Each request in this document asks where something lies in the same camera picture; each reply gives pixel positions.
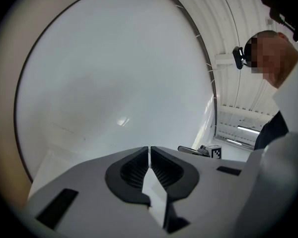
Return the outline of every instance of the ceiling light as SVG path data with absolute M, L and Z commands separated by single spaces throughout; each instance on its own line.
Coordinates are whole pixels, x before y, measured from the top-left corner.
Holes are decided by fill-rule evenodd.
M 238 143 L 238 142 L 230 140 L 230 139 L 227 139 L 227 141 L 232 142 L 232 143 L 237 144 L 237 145 L 242 145 L 241 143 Z
M 237 126 L 237 128 L 242 129 L 242 130 L 246 130 L 246 131 L 249 131 L 249 132 L 253 132 L 253 133 L 256 133 L 256 134 L 260 133 L 260 131 L 253 130 L 253 129 L 248 129 L 248 128 L 245 128 L 245 127 L 242 127 L 242 126 Z

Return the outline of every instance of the dark jacket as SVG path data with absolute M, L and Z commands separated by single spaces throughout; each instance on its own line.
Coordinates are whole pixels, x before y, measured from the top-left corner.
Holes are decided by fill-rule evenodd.
M 280 112 L 278 112 L 267 124 L 264 125 L 259 133 L 254 150 L 264 149 L 274 139 L 284 136 L 288 133 L 285 120 Z

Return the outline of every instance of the man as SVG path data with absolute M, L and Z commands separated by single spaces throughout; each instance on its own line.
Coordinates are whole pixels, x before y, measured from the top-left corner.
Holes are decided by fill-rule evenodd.
M 247 65 L 254 73 L 279 88 L 298 62 L 298 51 L 283 33 L 262 31 L 249 39 L 244 49 Z M 265 148 L 274 139 L 288 133 L 283 116 L 278 112 L 261 130 L 254 150 Z

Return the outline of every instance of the black slot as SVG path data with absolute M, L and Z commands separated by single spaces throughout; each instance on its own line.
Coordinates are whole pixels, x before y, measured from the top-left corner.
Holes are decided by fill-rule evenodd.
M 75 190 L 68 188 L 63 189 L 36 219 L 45 226 L 54 229 L 77 194 L 78 192 Z
M 240 172 L 242 172 L 240 169 L 233 169 L 223 166 L 218 167 L 217 170 L 234 176 L 239 176 Z
M 169 234 L 171 234 L 175 231 L 180 230 L 183 227 L 186 227 L 189 224 L 190 223 L 186 219 L 177 216 L 173 207 L 173 203 L 170 203 L 170 201 L 167 199 L 163 228 Z

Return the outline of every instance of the white backdrop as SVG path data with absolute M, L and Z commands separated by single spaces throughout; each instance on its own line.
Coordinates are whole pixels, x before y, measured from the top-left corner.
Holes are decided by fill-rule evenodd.
M 214 114 L 207 71 L 171 0 L 81 0 L 43 35 L 21 81 L 17 130 L 32 177 L 53 147 L 86 159 L 200 144 Z

